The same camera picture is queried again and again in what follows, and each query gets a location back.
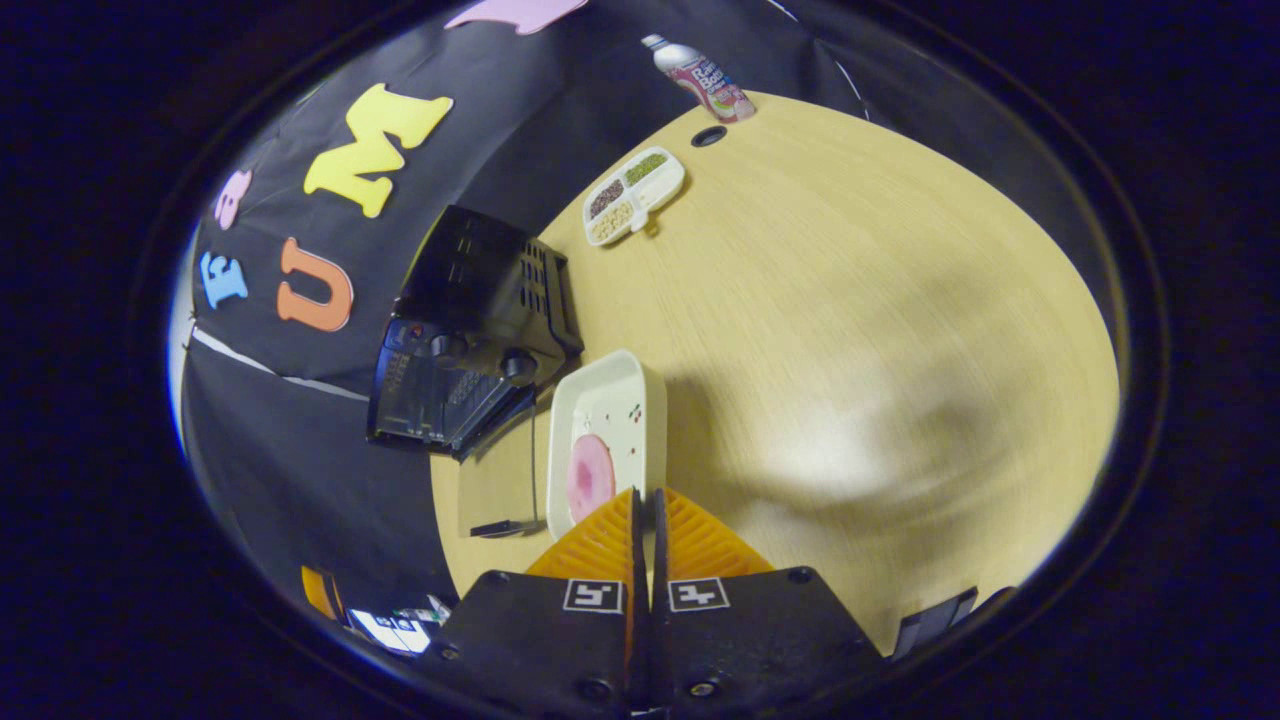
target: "black toaster oven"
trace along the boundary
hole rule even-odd
[[[392,307],[367,437],[462,460],[581,351],[564,256],[451,205]]]

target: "table surface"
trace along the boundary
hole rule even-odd
[[[568,256],[584,363],[626,347],[666,378],[667,484],[774,566],[814,566],[888,655],[902,616],[1016,585],[1069,529],[1110,446],[1115,357],[1070,261],[995,188],[750,96],[759,114],[714,145],[690,145],[716,124],[695,108],[636,146],[687,169],[645,232],[588,246],[585,188],[540,237]],[[479,462],[431,460],[460,594],[553,542],[465,537],[530,514],[531,461],[543,507],[549,405]]]

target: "sectioned plastic tray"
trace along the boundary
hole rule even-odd
[[[662,155],[666,160],[637,179],[635,184],[627,183],[627,170],[639,165],[650,155]],[[617,181],[622,186],[622,193],[607,205],[598,215],[591,217],[591,204],[607,187]],[[666,149],[654,145],[636,152],[622,168],[604,178],[591,188],[586,201],[582,202],[582,228],[586,229],[586,242],[589,245],[608,245],[617,242],[627,233],[639,232],[649,220],[649,213],[666,205],[680,192],[685,184],[685,167]],[[604,223],[611,215],[617,214],[618,227],[612,231],[603,231]]]
[[[570,452],[598,436],[613,460],[616,492],[648,500],[667,477],[667,386],[628,350],[617,350],[564,375],[552,397],[547,469],[547,528],[559,538],[573,527],[568,511]]]

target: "bottle label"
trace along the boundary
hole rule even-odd
[[[692,61],[667,70],[667,77],[698,99],[722,123],[745,120],[755,114],[755,105],[742,88],[733,85],[716,63],[699,55]]]

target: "oven knob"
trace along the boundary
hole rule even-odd
[[[525,387],[534,382],[538,374],[538,360],[530,357],[524,350],[512,350],[502,359],[502,377],[516,387]]]
[[[462,363],[462,356],[467,354],[467,341],[453,334],[438,334],[431,338],[431,360],[442,370],[452,370]]]

